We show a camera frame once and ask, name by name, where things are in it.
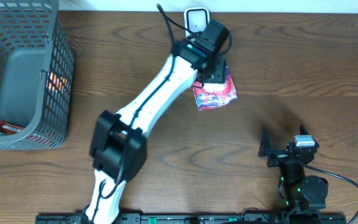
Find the red purple pad packet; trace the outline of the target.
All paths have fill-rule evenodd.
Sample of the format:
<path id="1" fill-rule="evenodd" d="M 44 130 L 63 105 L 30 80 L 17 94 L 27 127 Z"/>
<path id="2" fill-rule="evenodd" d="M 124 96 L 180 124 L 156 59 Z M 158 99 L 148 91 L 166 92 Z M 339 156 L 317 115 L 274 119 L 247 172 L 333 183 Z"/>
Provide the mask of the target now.
<path id="1" fill-rule="evenodd" d="M 224 83 L 205 83 L 202 85 L 201 82 L 194 82 L 192 89 L 199 110 L 222 108 L 237 99 L 237 90 L 228 66 L 226 66 L 225 74 Z"/>

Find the red snack bar wrapper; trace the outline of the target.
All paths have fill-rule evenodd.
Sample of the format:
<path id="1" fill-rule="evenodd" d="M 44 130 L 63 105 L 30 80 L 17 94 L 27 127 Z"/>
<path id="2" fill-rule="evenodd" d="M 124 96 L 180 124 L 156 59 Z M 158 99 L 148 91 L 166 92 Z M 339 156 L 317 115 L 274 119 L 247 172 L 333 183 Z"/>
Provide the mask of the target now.
<path id="1" fill-rule="evenodd" d="M 21 132 L 23 129 L 24 127 L 8 123 L 5 120 L 2 120 L 0 122 L 0 133 L 3 134 L 7 134 L 7 135 L 17 134 Z"/>

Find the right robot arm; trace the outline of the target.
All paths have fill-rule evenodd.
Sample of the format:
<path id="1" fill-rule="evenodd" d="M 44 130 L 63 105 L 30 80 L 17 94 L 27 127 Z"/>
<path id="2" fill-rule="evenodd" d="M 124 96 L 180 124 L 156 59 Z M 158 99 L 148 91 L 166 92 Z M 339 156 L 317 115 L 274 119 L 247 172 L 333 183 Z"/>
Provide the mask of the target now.
<path id="1" fill-rule="evenodd" d="M 316 175 L 305 175 L 305 165 L 314 160 L 319 144 L 306 128 L 294 136 L 284 149 L 274 149 L 267 132 L 262 129 L 259 157 L 267 158 L 267 167 L 278 167 L 278 192 L 287 203 L 280 212 L 281 223 L 321 223 L 319 212 L 326 208 L 328 181 Z"/>

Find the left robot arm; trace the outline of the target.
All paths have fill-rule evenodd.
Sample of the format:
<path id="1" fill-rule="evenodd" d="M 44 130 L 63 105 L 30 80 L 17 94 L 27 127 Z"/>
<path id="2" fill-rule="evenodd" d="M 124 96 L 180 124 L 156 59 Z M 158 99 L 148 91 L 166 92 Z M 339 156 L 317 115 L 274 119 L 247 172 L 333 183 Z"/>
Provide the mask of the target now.
<path id="1" fill-rule="evenodd" d="M 105 110 L 98 116 L 89 150 L 95 185 L 82 223 L 116 220 L 126 184 L 146 161 L 151 130 L 199 74 L 209 78 L 215 70 L 224 69 L 220 49 L 231 39 L 226 27 L 211 21 L 201 33 L 174 41 L 161 71 L 137 97 L 115 113 Z"/>

